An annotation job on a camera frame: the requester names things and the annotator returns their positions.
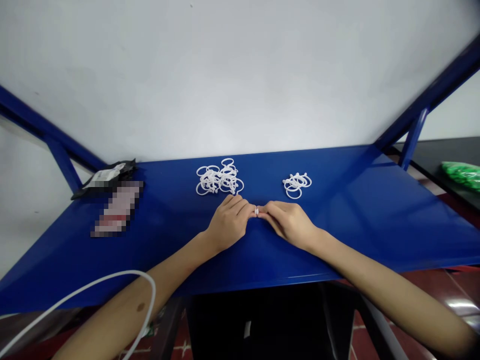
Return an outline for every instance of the pile of white plastic rings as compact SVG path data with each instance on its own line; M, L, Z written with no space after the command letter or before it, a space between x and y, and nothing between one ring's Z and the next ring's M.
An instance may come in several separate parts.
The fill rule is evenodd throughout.
M290 174L290 178L283 180L283 187L286 190L286 195L290 199L298 199L302 196L302 188L308 188L312 185L312 179L307 176L307 173L300 175L298 172L295 175ZM289 193L299 192L297 197L290 196Z
M223 169L216 165L202 166L196 171L196 174L200 177L200 182L196 186L196 193L198 195L206 195L208 193L218 193L222 191L224 193L231 193L237 195L244 189L244 182L237 178L239 172L234 166L234 160L230 157L221 161Z

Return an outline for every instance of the finger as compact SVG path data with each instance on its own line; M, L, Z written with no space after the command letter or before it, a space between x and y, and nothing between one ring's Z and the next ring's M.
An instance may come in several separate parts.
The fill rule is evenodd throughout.
M283 201L272 201L277 208L282 209L283 211L288 211L292 208L291 202L283 202Z
M235 215L238 215L240 213L240 211L244 208L244 206L248 205L249 202L246 200L246 199L242 199L240 200L239 202L237 202L235 204L235 206L233 206L230 211L232 213L234 213Z
M258 217L260 219L267 220L268 223L273 228L273 230L275 230L276 234L282 239L287 240L287 236L284 234L284 231L277 220L275 220L273 217L271 217L269 214L265 212L259 212Z
M221 202L219 207L227 205L230 202L230 200L233 199L233 197L234 196L232 194L228 194L227 197L225 199L223 199L223 201Z
M287 220L287 213L277 207L273 201L269 201L265 206L259 206L258 211L273 216L280 224Z
M240 212L238 213L238 217L242 220L254 218L257 216L257 214L255 214L256 208L257 207L255 205L247 203L244 207L241 208Z
M233 208L237 203L242 201L243 197L242 195L235 195L234 197L231 198L231 200L224 205L225 209L231 209Z

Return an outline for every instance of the blue metal frame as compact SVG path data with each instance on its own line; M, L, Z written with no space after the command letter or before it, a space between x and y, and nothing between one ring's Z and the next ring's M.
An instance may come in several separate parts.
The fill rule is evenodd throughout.
M63 158L62 155L59 156L61 150L58 148L58 146L61 146L68 157L92 172L97 172L98 170L107 166L105 162L80 145L70 136L65 134L62 130L53 125L39 113L32 110L2 86L0 86L0 115L14 122L44 142L47 142L47 139L50 139L50 144L53 144L52 141L55 141L58 144L53 145L56 150L56 154L54 153L53 156L56 160L57 158ZM64 161L58 165L65 175L64 170L66 170L69 166L66 167ZM77 181L76 179L73 179L71 174L69 174L68 177L70 180L67 178L67 182L70 187L72 187L72 184L76 183Z
M425 119L429 114L429 109L424 108L420 116L416 118L414 122L411 123L410 130L408 131L408 135L406 137L405 145L401 150L400 154L400 161L398 165L407 171L410 165L410 161L412 160L412 156L414 155L415 147L417 146L417 142L419 141L420 133L422 132L422 128L424 127Z
M409 131L423 109L433 111L451 93L480 69L480 35L431 83L407 110L377 139L375 146L387 150Z
M70 186L72 193L75 193L82 187L82 182L80 181L79 175L75 170L67 151L62 144L50 136L45 137L45 142L48 145L48 148L50 149L56 163L58 164L61 173L65 177L68 186Z

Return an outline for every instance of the green bag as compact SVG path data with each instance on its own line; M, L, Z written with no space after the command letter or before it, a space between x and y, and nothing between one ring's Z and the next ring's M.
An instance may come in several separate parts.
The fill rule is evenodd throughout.
M442 161L441 167L453 181L480 193L480 166Z

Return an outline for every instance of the human hand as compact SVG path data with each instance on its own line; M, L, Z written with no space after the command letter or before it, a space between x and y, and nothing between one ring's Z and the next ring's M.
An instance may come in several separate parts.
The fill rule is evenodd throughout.
M259 206L258 211L258 217L267 220L278 236L309 253L313 253L323 239L332 238L316 227L297 203L269 201Z
M241 195L228 195L216 209L210 225L203 232L205 240L221 252L235 244L245 235L247 221L254 218L256 206Z

